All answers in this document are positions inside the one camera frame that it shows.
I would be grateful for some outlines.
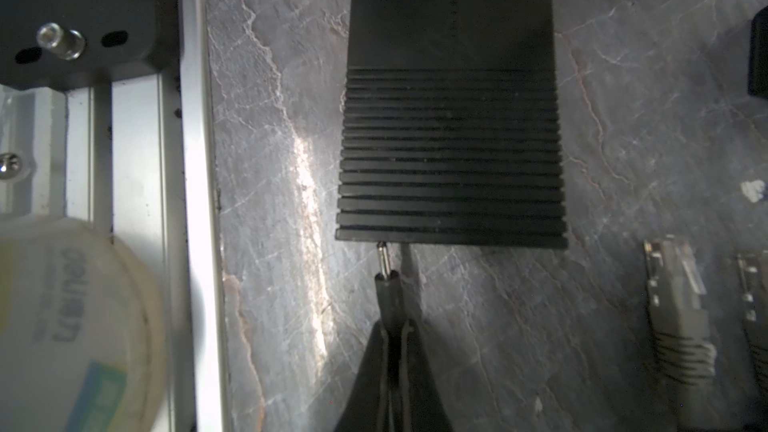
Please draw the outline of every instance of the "metal probe tip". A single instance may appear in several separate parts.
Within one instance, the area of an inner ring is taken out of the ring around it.
[[[379,242],[376,244],[376,248],[379,249],[379,269],[381,269],[382,277],[389,280],[392,268],[389,267],[389,252],[386,249],[386,242]]]

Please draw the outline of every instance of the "marble countertop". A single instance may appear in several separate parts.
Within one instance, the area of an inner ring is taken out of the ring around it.
[[[332,430],[378,319],[373,244],[333,238],[350,0],[207,0],[234,429]],[[674,430],[641,242],[688,237],[708,290],[714,427],[761,413],[736,251],[768,245],[768,0],[554,0],[570,248],[394,247],[466,430]]]

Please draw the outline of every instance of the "black ridged device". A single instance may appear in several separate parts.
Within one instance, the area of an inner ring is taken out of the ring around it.
[[[352,0],[339,240],[565,248],[552,0]]]

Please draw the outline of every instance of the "yellow label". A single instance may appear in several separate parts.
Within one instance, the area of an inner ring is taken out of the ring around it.
[[[12,243],[0,244],[0,332],[5,330],[11,317],[11,287],[16,270],[14,246]]]

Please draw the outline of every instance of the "white fragment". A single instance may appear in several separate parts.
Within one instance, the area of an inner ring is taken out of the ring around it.
[[[762,180],[741,183],[741,193],[753,204],[763,200],[766,193],[766,184]]]

